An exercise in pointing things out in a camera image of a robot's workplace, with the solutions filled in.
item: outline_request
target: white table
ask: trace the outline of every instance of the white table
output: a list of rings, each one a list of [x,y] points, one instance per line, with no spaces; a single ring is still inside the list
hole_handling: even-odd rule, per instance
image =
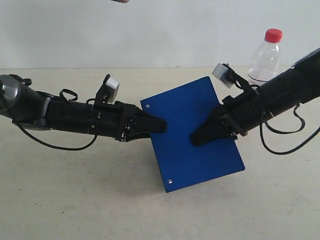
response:
[[[245,68],[234,68],[245,73]],[[119,101],[140,100],[210,75],[212,68],[1,70],[32,78],[33,89],[63,88],[94,97],[106,74],[120,81]],[[211,78],[220,99],[239,93]],[[290,136],[265,131],[277,151],[298,145],[320,124],[316,99],[299,110],[306,129]],[[246,170],[165,193],[149,139],[99,137],[80,152],[59,151],[25,136],[0,117],[1,240],[303,240],[320,235],[320,137],[276,156],[258,129],[236,141]],[[271,121],[293,130],[292,111]],[[52,144],[79,147],[92,136],[34,132]]]

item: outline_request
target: blue metal plate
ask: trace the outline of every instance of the blue metal plate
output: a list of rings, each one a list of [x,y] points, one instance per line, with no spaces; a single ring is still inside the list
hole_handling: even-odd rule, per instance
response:
[[[151,134],[167,193],[245,169],[232,139],[216,140],[197,147],[190,142],[190,134],[218,103],[209,77],[141,101],[143,110],[167,121],[165,133]]]

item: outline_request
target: clear plastic bottle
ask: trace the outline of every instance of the clear plastic bottle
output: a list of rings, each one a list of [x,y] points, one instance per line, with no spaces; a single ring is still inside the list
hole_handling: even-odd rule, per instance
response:
[[[276,28],[268,29],[264,42],[252,56],[247,80],[250,84],[261,86],[278,75],[280,64],[279,43],[283,33]]]

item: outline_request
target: red bottle cap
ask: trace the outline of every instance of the red bottle cap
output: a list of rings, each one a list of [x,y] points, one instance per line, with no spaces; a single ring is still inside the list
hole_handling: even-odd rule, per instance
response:
[[[276,44],[282,39],[282,34],[282,31],[279,29],[270,28],[266,31],[264,40],[268,43]]]

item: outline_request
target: white wall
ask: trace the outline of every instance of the white wall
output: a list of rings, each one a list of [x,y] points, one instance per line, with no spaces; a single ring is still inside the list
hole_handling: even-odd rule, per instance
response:
[[[0,68],[247,65],[280,28],[282,64],[319,47],[318,0],[0,0]]]

